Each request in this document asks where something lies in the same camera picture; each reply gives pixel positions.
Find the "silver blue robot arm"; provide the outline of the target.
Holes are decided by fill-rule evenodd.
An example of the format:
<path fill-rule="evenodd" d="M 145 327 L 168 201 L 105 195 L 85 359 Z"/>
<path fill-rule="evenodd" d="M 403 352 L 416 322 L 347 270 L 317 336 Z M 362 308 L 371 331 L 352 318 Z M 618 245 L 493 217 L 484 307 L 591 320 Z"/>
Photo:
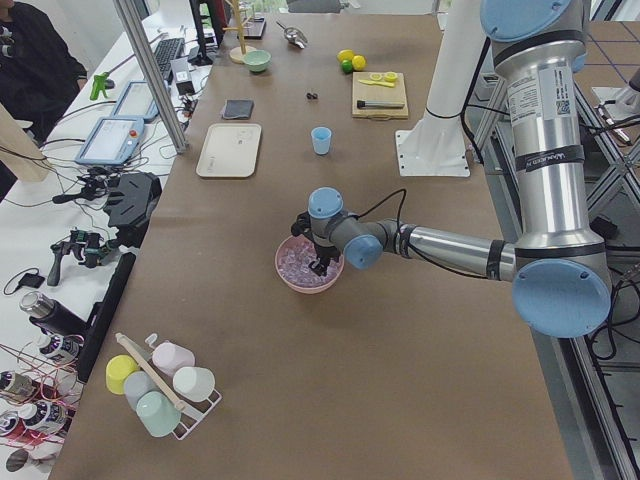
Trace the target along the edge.
<path fill-rule="evenodd" d="M 585 1 L 456 1 L 448 15 L 424 117 L 401 133 L 397 156 L 411 174 L 448 175 L 451 136 L 490 48 L 505 81 L 522 232 L 515 243 L 406 224 L 369 222 L 341 194 L 315 190 L 291 231 L 315 247 L 311 264 L 366 269 L 383 253 L 419 258 L 475 278 L 508 281 L 519 316 L 548 336 L 593 332 L 611 309 L 603 239 L 589 225 L 574 73 L 584 63 Z"/>

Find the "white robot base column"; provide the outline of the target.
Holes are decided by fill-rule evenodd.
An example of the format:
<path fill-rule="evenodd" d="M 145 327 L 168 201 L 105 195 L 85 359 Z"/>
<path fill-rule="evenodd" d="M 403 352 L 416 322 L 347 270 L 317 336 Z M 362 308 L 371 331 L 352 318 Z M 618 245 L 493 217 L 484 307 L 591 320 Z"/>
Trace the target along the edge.
<path fill-rule="evenodd" d="M 396 132 L 399 173 L 404 177 L 470 175 L 462 112 L 487 39 L 480 6 L 479 0 L 451 4 L 424 116 L 413 129 Z"/>

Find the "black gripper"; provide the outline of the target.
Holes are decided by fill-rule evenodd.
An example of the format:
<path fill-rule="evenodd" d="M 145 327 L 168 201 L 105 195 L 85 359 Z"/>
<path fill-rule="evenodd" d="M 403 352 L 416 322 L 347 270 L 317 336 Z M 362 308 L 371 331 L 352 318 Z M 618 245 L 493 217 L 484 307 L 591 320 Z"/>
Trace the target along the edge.
<path fill-rule="evenodd" d="M 316 242 L 313 237 L 313 232 L 311 230 L 311 217 L 308 212 L 302 212 L 297 215 L 296 220 L 291 225 L 291 234 L 294 237 L 303 235 L 307 240 L 309 240 L 315 249 L 315 253 L 317 258 L 309 263 L 309 268 L 316 274 L 321 277 L 327 276 L 328 267 L 330 265 L 329 261 L 334 260 L 336 262 L 340 259 L 340 252 L 334 246 L 322 246 Z"/>

